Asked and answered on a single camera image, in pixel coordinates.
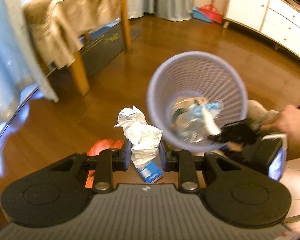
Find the purple mesh wastebasket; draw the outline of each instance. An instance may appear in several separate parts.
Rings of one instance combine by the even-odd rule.
[[[221,99],[224,109],[216,124],[246,118],[247,92],[238,73],[222,58],[207,52],[189,51],[162,63],[151,78],[147,92],[147,108],[152,124],[163,130],[170,144],[191,152],[208,152],[224,146],[204,139],[188,143],[171,129],[172,107],[180,96],[206,97],[210,102]]]

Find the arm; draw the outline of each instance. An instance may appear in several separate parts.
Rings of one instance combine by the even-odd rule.
[[[284,132],[288,135],[288,160],[300,158],[300,109],[289,105],[267,119],[262,130]]]

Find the dark floor mat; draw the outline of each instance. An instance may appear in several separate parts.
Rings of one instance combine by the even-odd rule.
[[[97,33],[101,35],[85,43],[80,50],[88,77],[100,73],[121,51],[124,50],[120,24],[111,28],[102,28]],[[131,28],[131,39],[135,40],[141,34],[138,28]]]

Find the gray ribbed plate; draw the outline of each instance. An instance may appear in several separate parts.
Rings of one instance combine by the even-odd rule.
[[[64,224],[26,228],[10,223],[0,240],[272,240],[286,231],[282,224],[231,226],[212,216],[197,195],[180,193],[173,184],[120,184],[112,193],[95,195],[83,213]]]

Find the beige tablecloth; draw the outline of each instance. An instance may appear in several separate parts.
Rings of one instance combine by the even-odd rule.
[[[36,49],[48,65],[70,66],[78,37],[121,16],[121,0],[34,0],[23,6]]]

